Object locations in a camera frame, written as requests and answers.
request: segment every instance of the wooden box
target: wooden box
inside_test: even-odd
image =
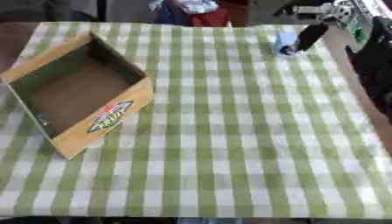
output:
[[[72,38],[2,78],[68,159],[153,96],[151,79],[93,33]]]

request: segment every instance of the wooden edge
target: wooden edge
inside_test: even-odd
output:
[[[101,39],[98,35],[96,35],[93,32],[90,32],[90,35],[92,36],[92,39],[96,39],[101,45],[109,49],[119,60],[125,62],[128,66],[129,69],[135,70],[138,75],[141,77],[147,77],[147,74],[140,70],[140,68],[134,64],[132,64],[130,61],[127,61],[122,54],[120,54],[116,49],[114,49],[111,45],[108,45],[107,42],[105,42],[103,39]]]
[[[83,151],[90,143],[96,140],[98,137],[112,130],[116,125],[121,123],[121,120],[116,125],[100,129],[95,132],[88,133],[88,129],[94,123],[98,114],[106,107],[106,105],[117,104],[118,102],[129,102],[133,101],[129,109],[122,115],[123,117],[134,113],[147,105],[152,101],[153,91],[152,82],[149,77],[145,77],[140,80],[137,84],[127,88],[117,97],[109,101],[107,104],[98,108],[93,114],[89,115],[86,119],[76,123],[71,128],[62,132],[52,140],[52,144],[59,153],[67,159],[75,157],[78,153]]]
[[[85,45],[92,39],[92,34],[88,33],[85,35],[80,35],[74,38],[71,38],[65,43],[62,43],[54,48],[43,52],[32,59],[27,60],[25,63],[16,66],[3,74],[1,74],[4,81],[7,83],[12,83],[13,81],[25,77],[29,73],[38,68],[44,66],[51,61],[54,61],[61,56],[71,52],[72,50]]]

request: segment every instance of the gingham tablecloth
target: gingham tablecloth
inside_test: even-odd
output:
[[[0,86],[1,215],[392,218],[392,165],[319,42],[294,26],[43,23],[17,63],[96,32],[154,79],[155,99],[66,161]]]

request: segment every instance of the table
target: table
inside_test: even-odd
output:
[[[42,23],[17,64],[92,30],[154,79],[154,102],[72,161],[0,86],[0,215],[392,218],[392,166],[322,42],[294,26]]]

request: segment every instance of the red object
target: red object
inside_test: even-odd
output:
[[[222,8],[205,14],[188,15],[188,17],[191,20],[191,26],[226,27],[229,21],[228,12]]]
[[[111,109],[113,109],[115,106],[113,105],[113,104],[109,104],[109,105],[106,105],[105,106],[105,108],[101,111],[101,112],[99,112],[98,114],[100,115],[100,116],[102,116],[102,115],[104,115],[105,113],[108,113]]]

